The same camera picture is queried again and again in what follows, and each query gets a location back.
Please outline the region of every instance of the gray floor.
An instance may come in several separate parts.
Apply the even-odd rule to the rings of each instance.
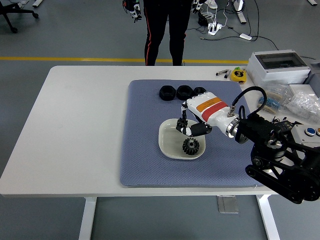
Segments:
[[[1,0],[6,5],[8,0]],[[25,6],[33,9],[32,3]],[[11,33],[0,16],[0,58],[120,58],[142,59],[146,23],[133,24],[121,1],[44,0],[31,14],[10,14],[18,33]],[[216,1],[219,7],[226,0]],[[320,59],[320,6],[306,0],[257,0],[259,36],[273,40],[280,50],[294,49],[300,56]],[[258,12],[253,0],[246,1],[251,35],[257,35]],[[241,25],[228,14],[227,25],[249,34],[249,24]],[[191,15],[189,28],[198,28]],[[222,11],[218,22],[224,22]],[[264,38],[248,42],[228,28],[215,37],[187,31],[186,60],[247,61],[252,52],[275,50]],[[170,59],[166,32],[159,59]],[[56,65],[136,65],[143,62],[97,62],[53,60],[0,60],[0,174],[2,174],[46,76]],[[159,62],[157,65],[171,65]],[[195,61],[187,66],[199,65]],[[320,233],[317,202],[295,205],[280,196],[270,204],[282,240],[318,239]],[[128,197],[99,198],[92,239],[266,239],[254,196],[238,198],[240,214],[222,215],[215,197]],[[0,197],[0,239],[77,239],[83,198],[4,198]]]

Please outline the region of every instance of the robotic glove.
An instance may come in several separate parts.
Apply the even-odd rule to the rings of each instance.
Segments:
[[[202,4],[205,3],[206,0],[193,0],[192,2],[192,12],[194,14],[196,14],[197,12],[199,12]]]
[[[122,6],[125,9],[125,12],[130,12],[131,17],[134,19],[134,22],[137,22],[142,19],[141,8],[139,0],[122,0]]]

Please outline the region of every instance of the red stripe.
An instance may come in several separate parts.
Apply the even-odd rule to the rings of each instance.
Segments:
[[[148,66],[148,56],[149,56],[149,49],[151,45],[151,31],[150,31],[150,26],[149,26],[149,19],[148,19],[148,14],[147,14],[147,8],[145,7],[145,19],[146,19],[146,25],[149,30],[149,44],[148,44],[148,50],[146,51],[146,59],[145,59],[145,65]]]
[[[220,102],[216,103],[215,105],[209,107],[207,110],[205,110],[202,113],[203,120],[205,120],[207,122],[212,114],[214,114],[215,112],[217,112],[220,109],[223,109],[224,107],[227,107],[227,106],[228,105],[224,101],[220,101]]]

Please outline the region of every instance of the person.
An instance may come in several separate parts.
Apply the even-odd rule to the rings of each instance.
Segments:
[[[159,46],[165,35],[169,18],[169,50],[173,66],[181,66],[185,47],[186,30],[190,11],[196,13],[206,0],[143,0],[143,13],[146,19],[147,36],[144,47],[146,66],[154,66]],[[130,11],[134,22],[141,20],[139,0],[124,0],[123,6]]]

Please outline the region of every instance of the blue button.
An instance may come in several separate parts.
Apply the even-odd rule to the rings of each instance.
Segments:
[[[308,127],[306,130],[304,130],[304,132],[310,137],[313,137],[316,134],[316,130],[311,127]]]

